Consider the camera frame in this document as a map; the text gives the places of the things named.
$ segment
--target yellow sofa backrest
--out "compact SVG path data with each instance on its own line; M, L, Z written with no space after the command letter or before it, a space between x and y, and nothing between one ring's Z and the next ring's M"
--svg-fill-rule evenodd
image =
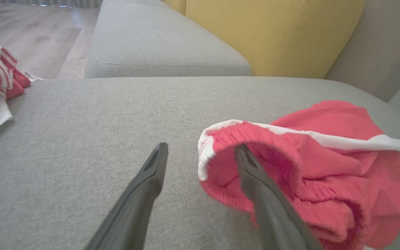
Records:
M242 54L255 76L311 78L325 77L364 7L364 0L164 1L186 4L185 15Z

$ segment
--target gray upholstery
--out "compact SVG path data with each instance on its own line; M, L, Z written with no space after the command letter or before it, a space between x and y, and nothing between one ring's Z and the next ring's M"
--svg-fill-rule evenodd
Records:
M205 195L202 130L228 119L269 123L322 100L365 107L400 138L400 112L320 79L131 77L40 81L9 101L0 127L0 250L83 249L154 146L169 144L146 250L261 249L248 216ZM400 237L390 249L400 249Z
M252 75L237 51L157 0L103 3L87 57L86 78Z

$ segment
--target gray sofa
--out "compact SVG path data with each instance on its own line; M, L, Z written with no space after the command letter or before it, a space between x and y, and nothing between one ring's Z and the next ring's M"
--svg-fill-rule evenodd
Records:
M251 76L249 63L160 0L105 0L85 78Z
M128 77L40 81L8 102L0 127L0 250L83 249L154 146L169 144L146 250L261 249L250 218L205 194L202 130L269 123L322 100L365 107L400 139L400 112L335 81L277 77ZM400 250L400 236L388 249Z

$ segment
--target wooden floor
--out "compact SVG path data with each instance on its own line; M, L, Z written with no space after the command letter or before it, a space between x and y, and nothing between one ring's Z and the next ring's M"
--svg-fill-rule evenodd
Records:
M0 3L0 46L18 58L18 68L41 78L83 78L99 11Z

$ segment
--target curtain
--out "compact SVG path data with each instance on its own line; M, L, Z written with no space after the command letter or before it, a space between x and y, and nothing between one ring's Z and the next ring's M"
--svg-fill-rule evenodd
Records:
M0 3L18 3L20 5L60 5L70 7L99 8L103 0L0 0Z

